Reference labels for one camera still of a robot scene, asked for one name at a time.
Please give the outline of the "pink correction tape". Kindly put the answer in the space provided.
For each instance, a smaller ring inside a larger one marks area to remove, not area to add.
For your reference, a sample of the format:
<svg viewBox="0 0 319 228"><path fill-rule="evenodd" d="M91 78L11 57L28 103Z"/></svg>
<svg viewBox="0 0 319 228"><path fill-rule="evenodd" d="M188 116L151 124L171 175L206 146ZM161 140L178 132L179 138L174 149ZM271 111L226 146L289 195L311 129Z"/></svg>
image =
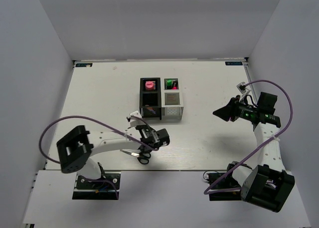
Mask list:
<svg viewBox="0 0 319 228"><path fill-rule="evenodd" d="M160 114L160 109L157 106L146 105L143 108L145 116L158 116Z"/></svg>

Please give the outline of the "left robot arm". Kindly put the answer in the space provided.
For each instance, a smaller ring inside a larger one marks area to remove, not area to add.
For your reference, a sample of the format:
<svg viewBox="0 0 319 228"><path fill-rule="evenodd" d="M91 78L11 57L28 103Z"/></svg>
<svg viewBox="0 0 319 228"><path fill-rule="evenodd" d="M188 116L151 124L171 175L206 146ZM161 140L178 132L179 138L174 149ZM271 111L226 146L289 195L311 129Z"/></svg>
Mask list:
<svg viewBox="0 0 319 228"><path fill-rule="evenodd" d="M135 157L146 165L153 150L170 144L166 129L155 130L147 125L138 125L125 131L124 136L113 132L88 131L84 125L76 126L58 142L57 150L61 171L64 174L77 173L96 188L105 183L103 167L91 159L101 153L120 151Z"/></svg>

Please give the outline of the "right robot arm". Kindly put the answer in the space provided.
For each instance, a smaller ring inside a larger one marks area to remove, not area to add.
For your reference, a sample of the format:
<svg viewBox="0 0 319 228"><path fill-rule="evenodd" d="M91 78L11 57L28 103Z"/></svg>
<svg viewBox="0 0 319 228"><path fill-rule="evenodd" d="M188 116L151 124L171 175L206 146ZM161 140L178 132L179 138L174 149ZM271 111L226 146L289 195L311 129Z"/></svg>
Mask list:
<svg viewBox="0 0 319 228"><path fill-rule="evenodd" d="M212 201L236 198L252 205L278 213L284 206L295 178L288 174L280 152L281 121L275 113L277 96L262 92L257 104L249 104L247 97L237 95L213 115L228 122L244 119L252 123L258 151L257 165L232 162L222 175L209 175L208 192Z"/></svg>

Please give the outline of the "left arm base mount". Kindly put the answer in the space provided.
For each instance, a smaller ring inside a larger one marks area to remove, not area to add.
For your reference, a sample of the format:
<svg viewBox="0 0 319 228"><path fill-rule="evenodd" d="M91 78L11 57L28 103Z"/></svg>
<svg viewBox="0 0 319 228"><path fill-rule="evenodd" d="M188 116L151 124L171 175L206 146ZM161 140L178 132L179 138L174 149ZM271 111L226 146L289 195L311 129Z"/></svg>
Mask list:
<svg viewBox="0 0 319 228"><path fill-rule="evenodd" d="M120 194L121 172L105 173L104 180L114 184L117 194ZM117 200L115 189L108 182L90 182L83 176L77 175L73 195L73 200Z"/></svg>

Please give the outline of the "pink glue stick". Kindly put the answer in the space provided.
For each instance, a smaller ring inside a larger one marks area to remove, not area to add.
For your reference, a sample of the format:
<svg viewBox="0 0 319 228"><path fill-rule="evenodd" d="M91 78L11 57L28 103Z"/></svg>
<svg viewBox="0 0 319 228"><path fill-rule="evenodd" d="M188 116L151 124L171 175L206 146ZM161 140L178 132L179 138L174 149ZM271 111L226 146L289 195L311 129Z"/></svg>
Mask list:
<svg viewBox="0 0 319 228"><path fill-rule="evenodd" d="M153 91L155 88L155 83L153 81L145 82L145 91Z"/></svg>

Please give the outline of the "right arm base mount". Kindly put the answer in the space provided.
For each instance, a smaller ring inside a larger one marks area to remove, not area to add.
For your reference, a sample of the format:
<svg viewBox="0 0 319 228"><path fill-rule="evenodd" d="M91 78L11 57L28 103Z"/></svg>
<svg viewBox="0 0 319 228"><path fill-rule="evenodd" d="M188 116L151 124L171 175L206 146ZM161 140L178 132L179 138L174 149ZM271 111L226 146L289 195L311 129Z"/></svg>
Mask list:
<svg viewBox="0 0 319 228"><path fill-rule="evenodd" d="M203 173L203 180L211 185L215 182L219 177L221 177L224 173L218 171L205 171ZM240 193L240 185L236 180L232 177L227 177L219 182L216 186L212 188L213 190L223 190L223 189L233 189L227 192L218 192L209 195L209 200L211 202L219 202L219 201L240 201L241 193Z"/></svg>

